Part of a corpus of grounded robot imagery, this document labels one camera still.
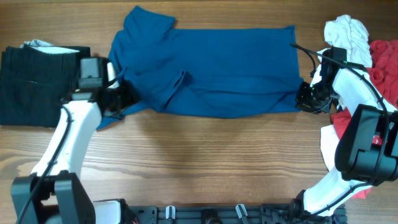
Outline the blue polo shirt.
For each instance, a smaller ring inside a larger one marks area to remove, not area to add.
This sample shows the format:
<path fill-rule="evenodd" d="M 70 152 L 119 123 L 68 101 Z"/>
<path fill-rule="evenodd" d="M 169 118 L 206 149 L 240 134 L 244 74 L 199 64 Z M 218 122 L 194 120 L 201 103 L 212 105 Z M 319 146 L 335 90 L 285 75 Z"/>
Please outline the blue polo shirt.
<path fill-rule="evenodd" d="M 138 102 L 127 114 L 241 118 L 296 110 L 295 28 L 177 29 L 175 18 L 135 7 L 109 59 Z"/>

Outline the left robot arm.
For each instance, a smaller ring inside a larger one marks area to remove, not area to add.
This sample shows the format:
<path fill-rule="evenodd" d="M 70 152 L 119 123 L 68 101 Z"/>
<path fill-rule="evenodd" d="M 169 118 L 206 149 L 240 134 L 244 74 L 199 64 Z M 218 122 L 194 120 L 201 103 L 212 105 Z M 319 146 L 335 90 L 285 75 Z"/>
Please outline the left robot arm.
<path fill-rule="evenodd" d="M 94 202 L 80 181 L 88 145 L 103 118 L 122 120 L 123 110 L 136 102 L 127 92 L 109 59 L 81 59 L 77 87 L 62 101 L 44 155 L 29 176 L 11 185 L 18 223 L 138 223 L 125 200 Z"/>

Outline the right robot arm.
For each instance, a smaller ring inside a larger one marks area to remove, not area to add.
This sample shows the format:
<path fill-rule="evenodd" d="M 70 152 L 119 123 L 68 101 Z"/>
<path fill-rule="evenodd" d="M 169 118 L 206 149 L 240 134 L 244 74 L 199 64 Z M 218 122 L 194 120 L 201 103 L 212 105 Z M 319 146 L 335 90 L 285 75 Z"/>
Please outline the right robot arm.
<path fill-rule="evenodd" d="M 319 183 L 301 191 L 285 211 L 291 223 L 331 223 L 337 208 L 362 190 L 397 179 L 397 112 L 366 78 L 366 68 L 348 62 L 346 49 L 332 47 L 320 54 L 320 81 L 303 82 L 296 107 L 319 114 L 342 99 L 353 109 L 339 140 L 335 166 Z"/>

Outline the white t-shirt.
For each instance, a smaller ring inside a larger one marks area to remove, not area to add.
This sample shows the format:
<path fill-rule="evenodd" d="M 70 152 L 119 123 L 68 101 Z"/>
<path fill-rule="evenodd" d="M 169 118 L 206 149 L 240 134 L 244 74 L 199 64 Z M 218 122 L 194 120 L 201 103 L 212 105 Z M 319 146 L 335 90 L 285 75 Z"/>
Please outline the white t-shirt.
<path fill-rule="evenodd" d="M 334 21 L 328 21 L 324 28 L 325 42 L 330 46 L 347 50 L 349 62 L 371 68 L 373 61 L 368 44 L 369 33 L 362 22 L 349 15 L 338 16 Z M 331 125 L 321 128 L 320 149 L 326 168 L 332 170 L 335 166 L 335 151 L 351 115 L 347 109 L 337 116 Z"/>

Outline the red t-shirt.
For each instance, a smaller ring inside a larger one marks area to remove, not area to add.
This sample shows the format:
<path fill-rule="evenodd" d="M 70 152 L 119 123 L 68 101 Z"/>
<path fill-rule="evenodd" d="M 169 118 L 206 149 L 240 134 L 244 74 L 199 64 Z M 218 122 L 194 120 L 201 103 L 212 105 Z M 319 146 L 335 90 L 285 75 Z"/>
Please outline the red t-shirt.
<path fill-rule="evenodd" d="M 397 109 L 397 40 L 375 40 L 370 44 L 373 66 L 367 68 L 372 84 L 388 103 Z M 331 115 L 336 134 L 342 137 L 351 119 L 348 109 Z M 358 192 L 352 198 L 365 199 L 370 188 Z"/>

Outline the folded black garment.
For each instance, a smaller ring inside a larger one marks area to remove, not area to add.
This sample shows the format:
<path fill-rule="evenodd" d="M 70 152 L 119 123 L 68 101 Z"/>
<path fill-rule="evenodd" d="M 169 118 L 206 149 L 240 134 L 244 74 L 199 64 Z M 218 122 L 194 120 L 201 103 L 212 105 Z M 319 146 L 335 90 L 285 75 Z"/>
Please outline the folded black garment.
<path fill-rule="evenodd" d="M 32 47 L 7 47 L 1 56 L 1 124 L 54 128 L 61 100 L 76 88 L 80 60 L 89 47 L 76 53 L 46 54 Z"/>

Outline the white garment under black stack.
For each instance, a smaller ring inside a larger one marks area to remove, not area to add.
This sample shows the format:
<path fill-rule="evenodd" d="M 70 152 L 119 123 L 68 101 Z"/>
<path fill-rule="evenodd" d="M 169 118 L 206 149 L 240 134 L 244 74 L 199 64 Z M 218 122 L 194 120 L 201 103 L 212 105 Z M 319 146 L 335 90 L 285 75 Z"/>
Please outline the white garment under black stack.
<path fill-rule="evenodd" d="M 67 48 L 67 47 L 58 47 L 55 46 L 51 43 L 45 42 L 43 40 L 31 40 L 31 41 L 25 41 L 20 48 L 31 48 L 34 50 L 38 50 L 39 52 L 43 52 L 45 54 L 74 54 L 78 53 L 79 50 L 75 50 L 72 48 Z"/>

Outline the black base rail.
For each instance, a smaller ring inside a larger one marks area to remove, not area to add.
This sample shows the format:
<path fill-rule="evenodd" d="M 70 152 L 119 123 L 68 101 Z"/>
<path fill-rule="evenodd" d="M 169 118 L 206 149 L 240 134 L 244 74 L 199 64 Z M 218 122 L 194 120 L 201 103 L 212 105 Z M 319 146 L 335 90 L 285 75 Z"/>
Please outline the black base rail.
<path fill-rule="evenodd" d="M 284 224 L 284 223 L 324 223 L 347 224 L 348 217 L 344 205 L 339 206 L 329 217 L 311 217 L 309 214 L 294 218 L 287 204 L 263 204 L 229 207 L 156 207 L 132 206 L 137 215 L 136 223 L 148 224 Z"/>

